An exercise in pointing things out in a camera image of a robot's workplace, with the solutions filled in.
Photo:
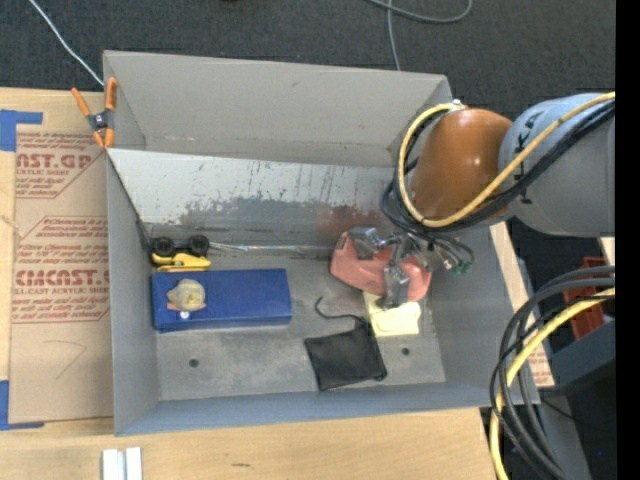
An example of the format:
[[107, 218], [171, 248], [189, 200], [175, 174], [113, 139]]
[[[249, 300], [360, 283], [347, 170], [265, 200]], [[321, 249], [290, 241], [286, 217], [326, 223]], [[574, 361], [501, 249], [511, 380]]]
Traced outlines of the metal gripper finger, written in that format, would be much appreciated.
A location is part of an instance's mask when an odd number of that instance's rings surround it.
[[409, 276], [397, 265], [391, 265], [384, 269], [385, 295], [382, 299], [382, 308], [385, 310], [398, 307], [408, 301], [410, 285]]
[[379, 252], [380, 237], [376, 227], [357, 226], [348, 231], [356, 256], [360, 260], [370, 260]]

